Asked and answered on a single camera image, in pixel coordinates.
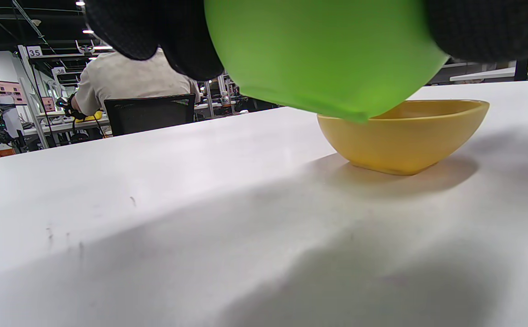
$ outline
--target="black glove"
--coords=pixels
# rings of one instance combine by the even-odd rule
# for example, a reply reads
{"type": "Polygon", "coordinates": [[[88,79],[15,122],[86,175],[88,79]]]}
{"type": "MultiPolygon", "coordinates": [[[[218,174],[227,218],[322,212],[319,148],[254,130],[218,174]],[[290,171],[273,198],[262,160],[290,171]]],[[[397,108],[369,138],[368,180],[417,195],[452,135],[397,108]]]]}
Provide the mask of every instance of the black glove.
{"type": "Polygon", "coordinates": [[[75,97],[75,93],[73,93],[69,98],[68,98],[68,103],[66,103],[65,106],[63,106],[64,108],[64,115],[66,117],[74,117],[78,120],[84,120],[85,118],[87,118],[87,115],[83,114],[82,112],[74,109],[72,107],[72,99],[75,97]]]}

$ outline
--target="bowl rim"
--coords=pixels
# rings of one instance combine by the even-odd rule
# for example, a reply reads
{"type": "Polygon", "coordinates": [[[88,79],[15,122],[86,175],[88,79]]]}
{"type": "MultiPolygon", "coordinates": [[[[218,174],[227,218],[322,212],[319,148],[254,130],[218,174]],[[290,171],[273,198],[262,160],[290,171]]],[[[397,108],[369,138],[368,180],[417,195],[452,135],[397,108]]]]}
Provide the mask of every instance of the bowl rim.
{"type": "MultiPolygon", "coordinates": [[[[475,106],[474,108],[470,108],[468,110],[457,112],[455,114],[439,114],[437,116],[409,117],[409,118],[369,118],[368,121],[370,122],[401,122],[404,120],[440,119],[440,118],[447,118],[447,117],[463,116],[464,114],[470,114],[473,111],[488,110],[488,108],[490,107],[490,102],[483,101],[483,100],[471,100],[471,99],[406,100],[404,102],[474,102],[474,103],[478,103],[478,106],[475,106]]],[[[324,114],[317,114],[317,116],[318,118],[323,118],[323,119],[345,120],[343,118],[325,116],[324,114]]]]}

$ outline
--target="metal frame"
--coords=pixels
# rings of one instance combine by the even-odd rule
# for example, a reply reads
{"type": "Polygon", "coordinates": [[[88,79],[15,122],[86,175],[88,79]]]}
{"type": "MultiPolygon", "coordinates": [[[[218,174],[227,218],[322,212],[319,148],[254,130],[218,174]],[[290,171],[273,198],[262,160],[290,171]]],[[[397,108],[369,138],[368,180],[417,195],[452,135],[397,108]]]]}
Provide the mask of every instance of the metal frame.
{"type": "Polygon", "coordinates": [[[23,89],[25,100],[28,102],[28,107],[30,109],[30,115],[32,116],[32,121],[34,122],[34,127],[36,128],[36,132],[38,133],[38,137],[40,138],[40,142],[42,143],[42,147],[44,149],[48,149],[48,141],[46,140],[46,136],[44,135],[44,131],[42,130],[42,126],[40,125],[40,121],[37,118],[37,113],[40,111],[40,109],[37,107],[36,102],[34,102],[34,98],[31,97],[31,93],[29,92],[31,89],[34,89],[37,93],[38,100],[42,101],[42,95],[40,95],[40,89],[38,89],[38,85],[36,85],[34,79],[34,69],[32,68],[32,65],[30,64],[30,58],[28,56],[28,50],[23,45],[18,45],[17,49],[21,56],[21,63],[24,66],[25,74],[27,75],[29,81],[27,81],[25,78],[20,77],[20,84],[21,88],[23,89]]]}
{"type": "Polygon", "coordinates": [[[212,91],[209,89],[209,81],[204,81],[205,93],[208,97],[208,108],[211,117],[214,117],[214,105],[212,104],[212,91]]]}

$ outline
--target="white table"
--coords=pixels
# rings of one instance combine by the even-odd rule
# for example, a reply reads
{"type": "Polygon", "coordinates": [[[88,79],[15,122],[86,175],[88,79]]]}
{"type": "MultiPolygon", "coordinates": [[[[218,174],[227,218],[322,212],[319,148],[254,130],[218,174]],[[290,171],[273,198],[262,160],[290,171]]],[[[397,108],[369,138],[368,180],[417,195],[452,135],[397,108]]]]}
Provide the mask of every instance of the white table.
{"type": "Polygon", "coordinates": [[[466,81],[466,80],[479,80],[479,79],[498,79],[503,77],[514,77],[515,76],[515,67],[489,70],[487,72],[480,72],[468,75],[460,75],[450,77],[451,81],[466,81]]]}
{"type": "Polygon", "coordinates": [[[413,98],[493,106],[409,178],[288,108],[0,158],[0,327],[528,327],[528,82],[413,98]]]}

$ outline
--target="green ball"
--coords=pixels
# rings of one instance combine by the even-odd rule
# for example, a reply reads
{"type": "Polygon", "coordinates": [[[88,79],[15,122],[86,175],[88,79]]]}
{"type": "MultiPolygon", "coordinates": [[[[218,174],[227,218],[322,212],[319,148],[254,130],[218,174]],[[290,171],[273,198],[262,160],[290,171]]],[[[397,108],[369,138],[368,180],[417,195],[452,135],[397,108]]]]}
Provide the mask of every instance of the green ball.
{"type": "Polygon", "coordinates": [[[241,93],[363,122],[405,101],[447,55],[421,0],[204,0],[241,93]]]}

